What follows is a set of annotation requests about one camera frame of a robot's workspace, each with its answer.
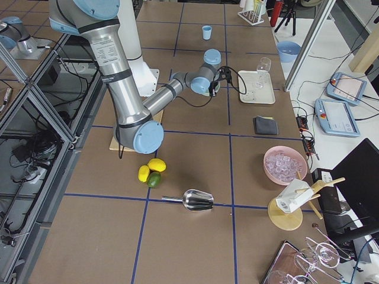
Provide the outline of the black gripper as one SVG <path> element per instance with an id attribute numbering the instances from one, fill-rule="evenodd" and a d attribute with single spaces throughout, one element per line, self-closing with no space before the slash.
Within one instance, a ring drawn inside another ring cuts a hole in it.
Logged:
<path id="1" fill-rule="evenodd" d="M 219 91 L 219 82 L 212 81 L 208 88 L 209 96 L 216 96 L 218 91 Z"/>

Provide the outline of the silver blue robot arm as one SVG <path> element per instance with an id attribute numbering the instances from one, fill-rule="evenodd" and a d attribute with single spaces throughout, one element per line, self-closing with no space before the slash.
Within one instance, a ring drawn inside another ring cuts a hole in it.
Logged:
<path id="1" fill-rule="evenodd" d="M 1 44 L 15 59 L 38 60 L 51 43 L 32 37 L 18 17 L 1 19 Z"/>
<path id="2" fill-rule="evenodd" d="M 52 29 L 85 38 L 98 63 L 101 79 L 109 88 L 116 123 L 114 137 L 119 145 L 138 153 L 155 152 L 164 130 L 153 116 L 171 103 L 184 89 L 200 95 L 208 92 L 221 64 L 216 49 L 204 53 L 204 63 L 196 72 L 177 72 L 171 81 L 142 99 L 135 82 L 142 59 L 136 17 L 131 1 L 49 1 Z"/>

